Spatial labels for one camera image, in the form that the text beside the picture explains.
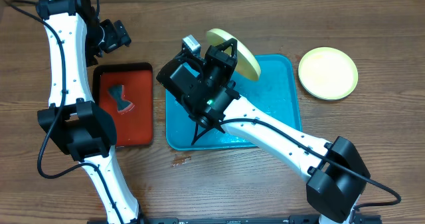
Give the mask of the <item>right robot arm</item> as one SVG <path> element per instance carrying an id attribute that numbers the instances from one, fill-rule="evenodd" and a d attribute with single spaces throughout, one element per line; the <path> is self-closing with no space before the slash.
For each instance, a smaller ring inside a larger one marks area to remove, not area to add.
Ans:
<path id="1" fill-rule="evenodd" d="M 306 183 L 307 202 L 320 223 L 352 223 L 356 203 L 371 175 L 356 147 L 344 137 L 334 142 L 296 130 L 255 107 L 235 91 L 237 40 L 201 46 L 191 35 L 157 80 L 205 130 L 217 129 L 262 148 L 289 165 Z"/>

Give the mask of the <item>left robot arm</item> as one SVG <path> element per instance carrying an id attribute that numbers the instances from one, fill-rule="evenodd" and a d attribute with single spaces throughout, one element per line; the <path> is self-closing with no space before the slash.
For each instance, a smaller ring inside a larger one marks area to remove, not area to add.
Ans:
<path id="1" fill-rule="evenodd" d="M 94 101 L 87 68 L 131 39 L 121 21 L 99 18 L 91 0 L 39 0 L 36 5 L 48 35 L 51 90 L 48 108 L 37 118 L 60 151 L 92 180 L 106 210 L 106 223 L 143 223 L 116 157 L 117 132 L 112 117 Z"/>

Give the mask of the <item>green plate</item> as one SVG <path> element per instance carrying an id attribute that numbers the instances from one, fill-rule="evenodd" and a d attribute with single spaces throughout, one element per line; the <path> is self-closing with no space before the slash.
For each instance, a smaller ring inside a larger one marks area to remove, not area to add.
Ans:
<path id="1" fill-rule="evenodd" d="M 340 100 L 356 88 L 359 73 L 353 59 L 331 47 L 318 47 L 304 54 L 298 66 L 304 89 L 322 100 Z"/>
<path id="2" fill-rule="evenodd" d="M 235 71 L 251 81 L 258 81 L 261 75 L 261 68 L 255 56 L 236 37 L 222 29 L 211 29 L 206 32 L 209 45 L 217 46 L 227 40 L 237 40 L 237 65 Z"/>

